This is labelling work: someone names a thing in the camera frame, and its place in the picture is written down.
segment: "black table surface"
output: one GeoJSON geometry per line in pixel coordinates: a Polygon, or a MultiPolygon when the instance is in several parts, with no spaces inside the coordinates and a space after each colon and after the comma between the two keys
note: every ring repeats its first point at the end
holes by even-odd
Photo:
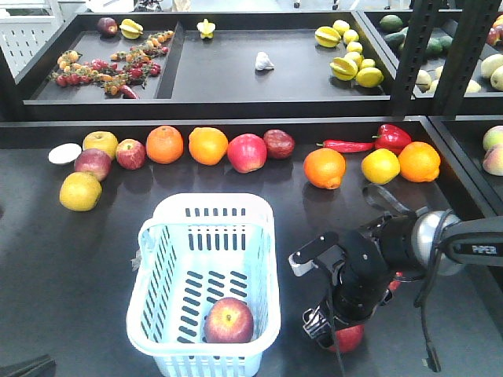
{"type": "MultiPolygon", "coordinates": [[[[302,329],[302,312],[325,293],[323,276],[295,277],[288,256],[326,230],[344,232],[380,215],[361,195],[362,156],[347,157],[335,191],[309,184],[300,145],[286,161],[268,161],[239,174],[227,160],[203,167],[186,154],[176,163],[148,163],[135,172],[114,165],[97,207],[64,209],[58,191],[72,166],[46,161],[49,149],[0,150],[0,365],[48,353],[56,376],[161,376],[152,357],[137,351],[126,332],[136,273],[130,260],[141,224],[177,192],[251,192],[274,211],[281,331],[263,354],[258,376],[340,375],[335,355],[302,329]]],[[[407,206],[449,206],[436,183],[396,178],[387,187],[407,206]]],[[[359,348],[343,356],[348,376],[433,375],[424,365],[420,284],[402,284],[388,306],[365,325],[359,348]]],[[[499,376],[503,367],[501,291],[484,267],[444,276],[431,294],[428,324],[444,376],[499,376]]]]}

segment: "apple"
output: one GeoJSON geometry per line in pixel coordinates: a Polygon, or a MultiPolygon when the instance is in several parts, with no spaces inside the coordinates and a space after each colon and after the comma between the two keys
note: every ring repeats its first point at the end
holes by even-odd
{"type": "Polygon", "coordinates": [[[268,130],[264,134],[267,147],[267,157],[271,159],[287,159],[293,153],[296,141],[283,130],[268,130]]]}
{"type": "Polygon", "coordinates": [[[503,175],[503,145],[495,145],[486,152],[482,168],[489,174],[503,175]]]}
{"type": "Polygon", "coordinates": [[[96,29],[104,37],[113,37],[117,34],[119,27],[111,17],[102,17],[97,21],[96,29]]]}
{"type": "MultiPolygon", "coordinates": [[[[337,341],[339,342],[339,350],[341,353],[349,353],[360,345],[363,339],[365,326],[357,324],[350,328],[343,328],[336,331],[337,341]]],[[[329,351],[336,352],[336,346],[330,346],[329,351]]]]}
{"type": "Polygon", "coordinates": [[[119,142],[117,137],[108,131],[94,131],[87,134],[84,138],[83,149],[101,149],[114,160],[116,157],[116,149],[119,142]]]}
{"type": "Polygon", "coordinates": [[[122,140],[116,148],[116,159],[124,169],[139,169],[147,160],[145,146],[135,139],[122,140]]]}
{"type": "Polygon", "coordinates": [[[208,343],[247,343],[253,336],[253,315],[248,306],[233,297],[220,298],[204,323],[208,343]]]}
{"type": "Polygon", "coordinates": [[[500,41],[500,33],[494,27],[489,30],[486,37],[486,43],[490,46],[496,46],[500,41]]]}
{"type": "Polygon", "coordinates": [[[75,171],[91,173],[101,182],[110,173],[112,160],[102,150],[91,148],[79,154],[75,159],[74,167],[75,171]]]}
{"type": "Polygon", "coordinates": [[[503,126],[491,127],[486,131],[482,139],[482,146],[485,151],[498,144],[503,144],[503,126]]]}
{"type": "MultiPolygon", "coordinates": [[[[396,276],[403,276],[403,273],[396,273],[396,276]]],[[[390,285],[387,286],[387,289],[390,291],[394,292],[397,290],[397,288],[400,286],[402,282],[399,280],[393,280],[390,285]]]]}
{"type": "Polygon", "coordinates": [[[267,159],[266,142],[255,134],[236,136],[227,147],[227,157],[239,173],[260,169],[267,159]]]}

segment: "apple in basket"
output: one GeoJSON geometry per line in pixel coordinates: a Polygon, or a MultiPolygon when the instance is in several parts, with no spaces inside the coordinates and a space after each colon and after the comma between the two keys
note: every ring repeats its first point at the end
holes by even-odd
{"type": "Polygon", "coordinates": [[[208,343],[247,343],[253,336],[253,315],[237,298],[220,298],[204,323],[208,343]]]}

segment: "red bell pepper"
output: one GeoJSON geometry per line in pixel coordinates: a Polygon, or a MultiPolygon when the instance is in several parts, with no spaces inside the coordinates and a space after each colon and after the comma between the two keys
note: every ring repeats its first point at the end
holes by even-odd
{"type": "Polygon", "coordinates": [[[385,148],[399,155],[404,147],[412,143],[410,135],[401,128],[385,123],[379,127],[374,145],[376,149],[385,148]]]}

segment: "robotic arm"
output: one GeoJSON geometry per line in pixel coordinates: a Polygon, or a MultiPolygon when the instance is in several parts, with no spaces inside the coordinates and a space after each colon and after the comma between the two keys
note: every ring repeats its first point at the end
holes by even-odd
{"type": "MultiPolygon", "coordinates": [[[[303,328],[321,347],[331,348],[334,331],[366,322],[389,301],[387,287],[398,271],[419,274],[431,289],[437,273],[452,275],[465,264],[503,266],[503,217],[461,221],[450,210],[385,213],[341,237],[327,232],[288,261],[296,276],[312,269],[330,276],[330,293],[304,312],[303,328]],[[331,269],[318,259],[328,249],[336,254],[331,269]]],[[[428,353],[436,359],[434,350],[428,353]]]]}

